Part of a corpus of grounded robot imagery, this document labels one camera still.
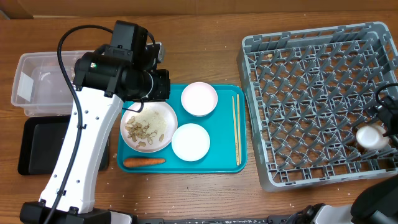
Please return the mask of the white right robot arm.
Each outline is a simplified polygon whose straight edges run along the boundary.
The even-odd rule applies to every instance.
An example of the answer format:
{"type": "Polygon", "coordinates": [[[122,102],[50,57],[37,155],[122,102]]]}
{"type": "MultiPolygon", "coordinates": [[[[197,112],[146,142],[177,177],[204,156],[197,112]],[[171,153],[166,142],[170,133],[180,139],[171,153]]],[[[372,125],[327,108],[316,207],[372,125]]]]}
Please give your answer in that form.
{"type": "MultiPolygon", "coordinates": [[[[369,124],[359,128],[356,140],[363,148],[375,151],[397,141],[397,100],[376,97],[371,115],[387,127],[369,124]]],[[[397,223],[397,176],[364,190],[351,206],[332,207],[324,203],[309,205],[285,221],[286,223],[397,223]]]]}

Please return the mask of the small white cup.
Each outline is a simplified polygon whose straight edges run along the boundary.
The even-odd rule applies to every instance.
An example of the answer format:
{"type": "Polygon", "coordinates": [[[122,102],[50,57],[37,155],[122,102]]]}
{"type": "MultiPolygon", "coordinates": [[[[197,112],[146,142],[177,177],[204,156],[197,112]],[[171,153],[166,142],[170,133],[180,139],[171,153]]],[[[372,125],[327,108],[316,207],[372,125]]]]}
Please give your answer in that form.
{"type": "Polygon", "coordinates": [[[365,149],[380,150],[389,143],[389,138],[383,136],[385,132],[385,129],[375,124],[363,126],[356,132],[356,140],[365,149]]]}

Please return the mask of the pink rimmed bowl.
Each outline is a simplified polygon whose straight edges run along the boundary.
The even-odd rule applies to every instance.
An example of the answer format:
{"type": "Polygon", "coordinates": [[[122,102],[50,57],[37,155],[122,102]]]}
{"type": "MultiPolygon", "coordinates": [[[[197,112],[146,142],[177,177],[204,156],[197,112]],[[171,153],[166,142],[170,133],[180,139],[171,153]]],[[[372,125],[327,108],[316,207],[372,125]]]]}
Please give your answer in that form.
{"type": "Polygon", "coordinates": [[[210,84],[195,82],[183,89],[181,103],[186,112],[196,117],[203,117],[216,108],[218,94],[210,84]]]}

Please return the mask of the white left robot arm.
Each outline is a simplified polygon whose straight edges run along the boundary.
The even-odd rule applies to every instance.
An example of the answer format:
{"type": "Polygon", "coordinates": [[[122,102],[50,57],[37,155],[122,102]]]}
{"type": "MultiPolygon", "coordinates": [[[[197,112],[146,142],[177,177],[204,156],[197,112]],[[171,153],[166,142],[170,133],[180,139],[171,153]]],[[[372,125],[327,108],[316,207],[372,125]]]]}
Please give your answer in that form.
{"type": "Polygon", "coordinates": [[[169,72],[158,69],[162,45],[145,28],[117,21],[111,42],[76,61],[66,83],[73,97],[57,163],[38,201],[26,202],[23,223],[136,223],[134,215],[95,208],[99,166],[113,124],[126,101],[165,101],[169,72]]]}

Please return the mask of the white shallow bowl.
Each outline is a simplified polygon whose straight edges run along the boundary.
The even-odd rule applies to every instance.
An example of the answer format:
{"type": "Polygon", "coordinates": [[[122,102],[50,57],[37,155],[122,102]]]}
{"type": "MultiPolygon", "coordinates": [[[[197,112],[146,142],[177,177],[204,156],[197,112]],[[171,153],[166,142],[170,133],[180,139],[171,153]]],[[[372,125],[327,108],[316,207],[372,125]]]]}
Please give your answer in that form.
{"type": "Polygon", "coordinates": [[[188,123],[177,128],[172,137],[175,155],[187,162],[199,161],[210,149],[210,135],[198,124],[188,123]]]}

